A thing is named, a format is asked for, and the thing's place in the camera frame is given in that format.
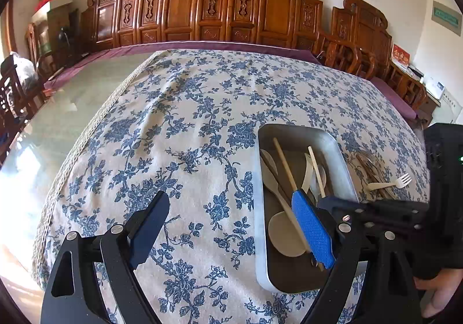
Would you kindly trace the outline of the person right hand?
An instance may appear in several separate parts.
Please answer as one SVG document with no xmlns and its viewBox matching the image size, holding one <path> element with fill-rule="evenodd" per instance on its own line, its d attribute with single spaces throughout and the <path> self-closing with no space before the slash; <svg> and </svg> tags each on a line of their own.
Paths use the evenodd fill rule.
<svg viewBox="0 0 463 324">
<path fill-rule="evenodd" d="M 451 301 L 452 296 L 462 282 L 462 269 L 444 268 L 433 279 L 425 280 L 414 277 L 418 290 L 431 290 L 431 300 L 421 309 L 423 318 L 439 314 Z"/>
</svg>

